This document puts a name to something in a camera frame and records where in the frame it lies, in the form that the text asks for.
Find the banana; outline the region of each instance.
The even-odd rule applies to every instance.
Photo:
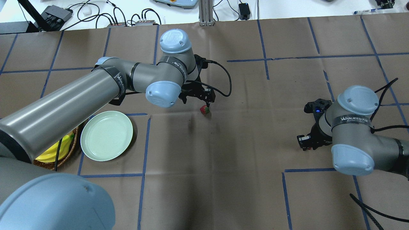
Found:
[[[63,141],[61,142],[60,152],[58,154],[58,160],[63,159],[68,154],[70,144],[73,138],[74,138],[74,133],[72,131],[63,137]],[[58,148],[58,142],[52,145],[44,153],[39,155],[36,158],[36,160],[43,162],[43,163],[55,162],[55,157],[57,155],[57,148]]]

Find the wicker basket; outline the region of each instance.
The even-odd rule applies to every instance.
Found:
[[[63,165],[71,157],[71,155],[73,154],[73,152],[75,150],[75,147],[76,147],[77,138],[78,138],[78,130],[79,130],[79,127],[76,127],[72,131],[74,133],[74,139],[71,141],[70,150],[68,151],[67,155],[64,158],[62,158],[61,160],[58,161],[57,167],[60,167],[61,165]],[[33,164],[37,165],[37,166],[40,166],[40,167],[43,167],[43,168],[46,168],[46,169],[54,170],[55,162],[43,163],[43,162],[40,162],[38,160],[34,160]]]

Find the light green plate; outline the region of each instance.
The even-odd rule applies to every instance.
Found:
[[[132,135],[132,123],[125,114],[106,111],[85,125],[81,134],[81,148],[92,160],[112,160],[125,151]]]

